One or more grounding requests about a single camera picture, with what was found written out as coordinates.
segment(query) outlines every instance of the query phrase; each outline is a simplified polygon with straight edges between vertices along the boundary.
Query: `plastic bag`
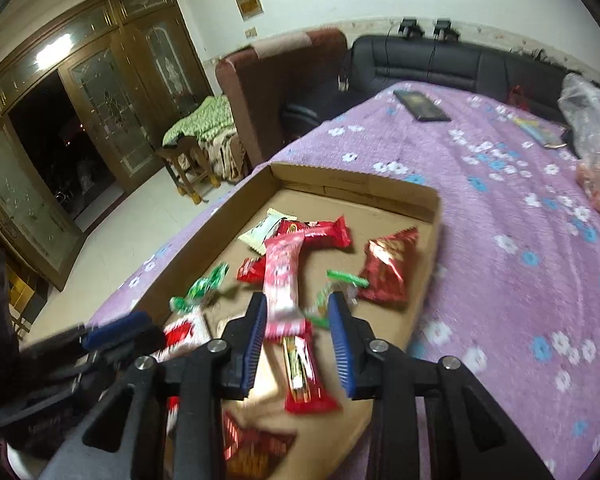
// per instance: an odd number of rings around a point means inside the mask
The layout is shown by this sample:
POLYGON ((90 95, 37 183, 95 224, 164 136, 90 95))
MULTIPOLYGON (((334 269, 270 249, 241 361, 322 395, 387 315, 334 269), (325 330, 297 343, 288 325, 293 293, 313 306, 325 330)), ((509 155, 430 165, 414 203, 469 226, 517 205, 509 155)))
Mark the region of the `plastic bag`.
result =
POLYGON ((600 88, 580 75, 567 74, 558 106, 573 128, 574 146, 582 158, 577 183, 600 212, 600 88))

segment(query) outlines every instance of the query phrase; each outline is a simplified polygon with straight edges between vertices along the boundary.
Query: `black leather headboard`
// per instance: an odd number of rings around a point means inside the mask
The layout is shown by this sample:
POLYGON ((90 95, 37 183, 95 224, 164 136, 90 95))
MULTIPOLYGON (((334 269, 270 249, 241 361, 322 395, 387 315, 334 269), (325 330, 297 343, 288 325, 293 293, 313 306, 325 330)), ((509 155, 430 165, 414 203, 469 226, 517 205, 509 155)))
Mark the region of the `black leather headboard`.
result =
POLYGON ((473 43, 442 43, 426 38, 361 36, 351 49, 350 87, 372 95, 398 81, 424 81, 459 88, 506 102, 515 86, 523 89, 530 111, 564 122, 558 98, 566 71, 473 43))

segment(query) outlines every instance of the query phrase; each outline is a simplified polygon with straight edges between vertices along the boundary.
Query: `glass door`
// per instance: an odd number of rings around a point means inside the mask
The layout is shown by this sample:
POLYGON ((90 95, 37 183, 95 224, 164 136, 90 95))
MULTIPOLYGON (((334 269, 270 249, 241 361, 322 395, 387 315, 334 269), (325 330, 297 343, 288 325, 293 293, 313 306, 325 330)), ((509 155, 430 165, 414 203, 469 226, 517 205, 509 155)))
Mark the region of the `glass door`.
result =
POLYGON ((7 116, 0 118, 0 232, 59 290, 86 239, 33 167, 7 116))
POLYGON ((161 104, 160 118, 166 130, 211 94, 206 77, 177 8, 156 10, 125 27, 132 27, 134 60, 161 104))
POLYGON ((161 167, 151 144, 159 133, 155 111, 120 33, 80 49, 58 72, 96 149, 119 183, 132 192, 161 167))

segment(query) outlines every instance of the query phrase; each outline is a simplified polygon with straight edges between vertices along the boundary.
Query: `metal screw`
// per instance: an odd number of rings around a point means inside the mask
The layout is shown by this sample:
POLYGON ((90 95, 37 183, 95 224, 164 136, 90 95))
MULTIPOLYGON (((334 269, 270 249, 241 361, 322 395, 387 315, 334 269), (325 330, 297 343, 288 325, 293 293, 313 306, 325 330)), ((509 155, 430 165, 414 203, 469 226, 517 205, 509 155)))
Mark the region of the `metal screw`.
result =
POLYGON ((447 355, 442 358, 442 365, 447 370, 458 370, 461 364, 460 359, 453 355, 447 355))
POLYGON ((372 352, 381 354, 389 349, 389 343, 383 339, 374 339, 371 343, 369 343, 369 348, 371 348, 372 352))
POLYGON ((210 352, 215 354, 226 349, 226 341, 224 341, 223 339, 212 339, 211 341, 209 341, 206 347, 209 348, 210 352))
POLYGON ((142 355, 134 361, 138 370, 147 370, 155 364, 155 359, 150 355, 142 355))

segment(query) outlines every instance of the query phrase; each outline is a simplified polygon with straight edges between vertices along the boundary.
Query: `cardboard tray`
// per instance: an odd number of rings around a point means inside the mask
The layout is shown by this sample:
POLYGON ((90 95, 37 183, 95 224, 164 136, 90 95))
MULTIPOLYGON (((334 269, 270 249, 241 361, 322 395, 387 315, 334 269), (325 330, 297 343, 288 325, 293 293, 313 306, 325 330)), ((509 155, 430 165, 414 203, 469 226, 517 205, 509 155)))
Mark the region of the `cardboard tray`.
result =
MULTIPOLYGON (((353 244, 348 251, 302 251, 301 306, 311 304, 325 285, 327 269, 359 273, 369 239, 418 227, 418 262, 408 304, 402 310, 393 310, 360 301, 354 310, 355 316, 371 324, 377 337, 404 348, 416 327, 435 263, 440 199, 430 187, 349 171, 279 163, 267 166, 238 189, 200 228, 147 290, 136 309, 148 312, 154 322, 166 322, 170 317, 170 297, 184 295, 196 279, 218 262, 226 262, 230 266, 229 275, 222 284, 218 301, 206 313, 212 335, 216 336, 218 323, 244 312, 251 294, 258 290, 235 280, 242 261, 256 256, 237 236, 260 222, 271 207, 298 216, 301 221, 335 220, 344 215, 351 232, 353 244)), ((330 334, 320 329, 314 334, 322 381, 342 404, 342 410, 305 416, 273 410, 257 419, 256 425, 266 430, 298 432, 294 446, 272 476, 275 479, 326 478, 353 448, 371 417, 371 401, 353 402, 344 395, 330 334)), ((269 348, 267 355, 282 378, 282 349, 269 348)))

